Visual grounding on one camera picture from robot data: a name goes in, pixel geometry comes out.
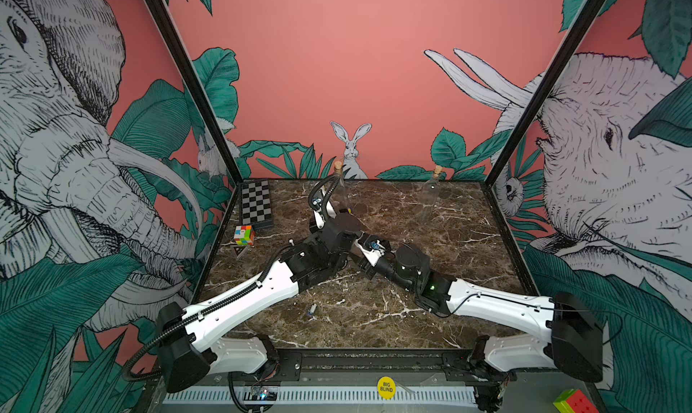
ventilation grille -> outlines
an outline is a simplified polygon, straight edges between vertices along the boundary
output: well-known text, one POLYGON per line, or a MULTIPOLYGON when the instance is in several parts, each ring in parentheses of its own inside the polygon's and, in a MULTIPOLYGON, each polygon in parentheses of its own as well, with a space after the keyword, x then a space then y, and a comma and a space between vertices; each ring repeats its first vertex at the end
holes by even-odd
MULTIPOLYGON (((411 392, 399 387, 391 400, 382 399, 377 390, 364 386, 283 386, 279 388, 276 404, 434 404, 475 407, 473 387, 436 386, 411 387, 411 392)), ((248 401, 249 392, 236 387, 238 397, 248 401)), ((166 395, 165 404, 230 404, 230 392, 223 386, 193 386, 166 395)))

pink wall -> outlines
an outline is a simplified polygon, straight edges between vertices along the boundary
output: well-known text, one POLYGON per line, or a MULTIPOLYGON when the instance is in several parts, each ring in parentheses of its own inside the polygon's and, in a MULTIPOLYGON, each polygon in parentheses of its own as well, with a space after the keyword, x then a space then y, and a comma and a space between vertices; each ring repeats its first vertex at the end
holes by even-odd
POLYGON ((230 140, 314 142, 330 158, 344 149, 330 121, 351 137, 372 123, 358 143, 370 178, 396 165, 432 168, 443 127, 470 150, 500 116, 455 87, 426 49, 453 58, 461 48, 524 86, 563 37, 562 0, 212 0, 213 15, 199 0, 170 0, 169 9, 193 59, 213 47, 237 53, 230 140))

rabbit ear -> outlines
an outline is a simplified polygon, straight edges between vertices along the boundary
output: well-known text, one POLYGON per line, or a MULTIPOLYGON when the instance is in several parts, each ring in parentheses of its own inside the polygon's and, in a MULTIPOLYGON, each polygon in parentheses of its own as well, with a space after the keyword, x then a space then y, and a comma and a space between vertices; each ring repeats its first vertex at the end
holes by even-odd
POLYGON ((356 135, 353 136, 353 141, 358 141, 361 138, 365 137, 365 134, 370 132, 371 128, 372 125, 370 123, 361 124, 358 128, 358 131, 356 131, 356 135))
POLYGON ((346 129, 344 129, 344 127, 341 126, 339 123, 330 123, 332 124, 332 128, 334 128, 334 133, 336 134, 336 137, 343 142, 348 142, 348 132, 346 132, 346 129))

elephant tusk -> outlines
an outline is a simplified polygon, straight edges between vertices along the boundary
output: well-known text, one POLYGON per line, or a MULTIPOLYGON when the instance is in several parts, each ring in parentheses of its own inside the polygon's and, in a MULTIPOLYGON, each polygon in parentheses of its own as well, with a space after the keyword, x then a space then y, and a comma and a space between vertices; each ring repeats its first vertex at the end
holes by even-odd
POLYGON ((71 209, 49 210, 41 215, 41 221, 53 240, 75 263, 87 263, 101 258, 82 232, 71 209))
MULTIPOLYGON (((155 280, 156 284, 170 285, 163 279, 154 277, 152 275, 145 275, 141 273, 133 275, 138 275, 139 277, 142 277, 142 280, 146 281, 148 284, 152 284, 151 281, 155 280)), ((120 302, 124 302, 131 305, 150 305, 161 302, 176 295, 178 291, 180 291, 180 289, 185 287, 186 282, 187 280, 184 279, 183 281, 180 281, 171 287, 154 288, 154 286, 147 287, 144 285, 137 284, 132 279, 127 279, 123 284, 120 285, 120 287, 118 287, 113 292, 111 297, 120 302)))
POLYGON ((110 140, 108 144, 108 158, 112 160, 115 165, 139 168, 144 172, 154 174, 162 179, 167 180, 169 183, 178 188, 186 199, 190 201, 192 204, 192 209, 195 210, 198 226, 197 237, 199 237, 203 224, 202 210, 199 206, 199 201, 197 201, 195 193, 182 177, 157 159, 154 159, 149 155, 145 155, 139 150, 133 149, 132 147, 117 140, 110 140))

elephant eye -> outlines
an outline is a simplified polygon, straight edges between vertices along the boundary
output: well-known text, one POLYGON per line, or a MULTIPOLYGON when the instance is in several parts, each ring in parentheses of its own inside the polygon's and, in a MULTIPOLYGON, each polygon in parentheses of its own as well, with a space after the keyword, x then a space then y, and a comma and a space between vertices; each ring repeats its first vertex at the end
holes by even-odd
POLYGON ((613 136, 612 128, 608 128, 608 131, 606 131, 603 134, 603 139, 605 139, 605 143, 608 145, 608 148, 610 150, 612 150, 612 136, 613 136))
POLYGON ((24 30, 17 25, 17 20, 13 19, 12 17, 7 19, 7 25, 10 26, 10 31, 12 31, 14 38, 17 40, 17 42, 19 42, 19 45, 21 45, 23 49, 24 44, 26 44, 26 33, 24 33, 24 30))

